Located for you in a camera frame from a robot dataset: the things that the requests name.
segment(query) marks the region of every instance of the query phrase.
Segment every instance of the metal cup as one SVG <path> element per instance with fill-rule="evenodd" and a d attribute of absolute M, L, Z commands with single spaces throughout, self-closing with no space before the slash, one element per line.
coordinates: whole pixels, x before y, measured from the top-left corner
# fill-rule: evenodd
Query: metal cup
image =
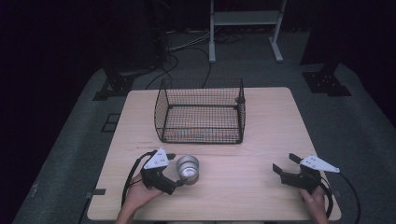
<path fill-rule="evenodd" d="M 181 157 L 176 167 L 180 179 L 186 180 L 185 185 L 193 185 L 198 181 L 199 162 L 195 157 L 190 155 Z"/>

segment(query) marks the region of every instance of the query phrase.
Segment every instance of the wire mesh basket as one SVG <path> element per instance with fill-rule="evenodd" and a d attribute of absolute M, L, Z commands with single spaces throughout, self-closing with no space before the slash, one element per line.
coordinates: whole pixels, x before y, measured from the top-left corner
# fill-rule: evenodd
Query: wire mesh basket
<path fill-rule="evenodd" d="M 235 79 L 163 79 L 154 122 L 165 143 L 239 144 L 245 130 L 243 82 Z"/>

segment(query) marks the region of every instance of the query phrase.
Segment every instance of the gray floor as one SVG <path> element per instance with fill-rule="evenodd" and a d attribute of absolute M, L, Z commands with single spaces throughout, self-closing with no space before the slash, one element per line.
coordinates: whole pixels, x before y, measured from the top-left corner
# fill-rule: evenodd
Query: gray floor
<path fill-rule="evenodd" d="M 274 59 L 267 42 L 269 34 L 246 35 L 240 42 L 217 45 L 217 62 L 211 66 L 210 77 L 241 77 L 245 87 L 290 88 L 318 155 L 338 166 L 359 193 L 361 223 L 393 223 L 396 131 L 359 78 L 343 65 L 335 74 L 352 96 L 310 92 L 302 72 L 318 71 L 320 64 L 299 65 L 308 35 L 281 34 L 278 43 L 283 63 Z M 170 35 L 170 40 L 172 46 L 178 46 L 196 37 Z M 196 47 L 207 51 L 207 44 Z M 209 64 L 201 51 L 186 49 L 174 55 L 178 65 L 170 72 L 172 77 L 206 76 Z M 175 62 L 172 59 L 163 66 L 169 69 Z M 139 77 L 133 89 L 145 89 L 162 72 L 158 69 Z M 125 97 L 92 100 L 105 80 L 103 70 L 92 75 L 36 179 L 36 192 L 27 196 L 14 223 L 111 223 L 85 216 L 85 196 L 94 189 L 113 136 L 102 133 L 102 127 L 110 113 L 121 112 L 125 101 Z M 159 80 L 149 88 L 158 87 Z M 357 207 L 350 187 L 338 175 L 327 176 L 343 213 L 334 223 L 353 223 Z"/>

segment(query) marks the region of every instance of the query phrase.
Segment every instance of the hand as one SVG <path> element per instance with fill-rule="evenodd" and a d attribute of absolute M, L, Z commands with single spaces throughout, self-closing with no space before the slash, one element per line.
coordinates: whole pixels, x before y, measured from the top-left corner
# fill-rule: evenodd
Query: hand
<path fill-rule="evenodd" d="M 117 216 L 117 224 L 132 223 L 134 214 L 139 208 L 163 194 L 163 191 L 159 189 L 148 189 L 143 184 L 142 175 L 140 173 L 132 178 L 131 184 L 126 194 L 125 203 Z"/>
<path fill-rule="evenodd" d="M 312 194 L 309 194 L 306 189 L 299 189 L 300 195 L 308 208 L 309 214 L 314 219 L 316 224 L 328 224 L 329 220 L 326 215 L 324 191 L 321 187 L 316 187 Z"/>

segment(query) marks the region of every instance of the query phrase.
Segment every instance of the table surface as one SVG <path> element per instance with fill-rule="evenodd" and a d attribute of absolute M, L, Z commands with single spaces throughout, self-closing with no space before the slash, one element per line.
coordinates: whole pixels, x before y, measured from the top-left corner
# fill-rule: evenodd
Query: table surface
<path fill-rule="evenodd" d="M 115 220 L 122 188 L 134 162 L 144 153 L 163 147 L 167 153 L 177 154 L 163 172 L 165 176 L 177 180 L 176 161 L 190 154 L 200 162 L 199 180 L 151 201 L 136 213 L 136 220 L 309 220 L 298 190 L 282 185 L 279 175 L 272 171 L 274 163 L 297 174 L 299 165 L 289 160 L 289 153 L 302 158 L 316 154 L 290 90 L 244 91 L 246 127 L 244 141 L 238 145 L 162 143 L 154 128 L 158 91 L 131 91 L 96 186 L 106 193 L 92 197 L 88 217 Z M 330 220 L 341 217 L 333 200 Z"/>

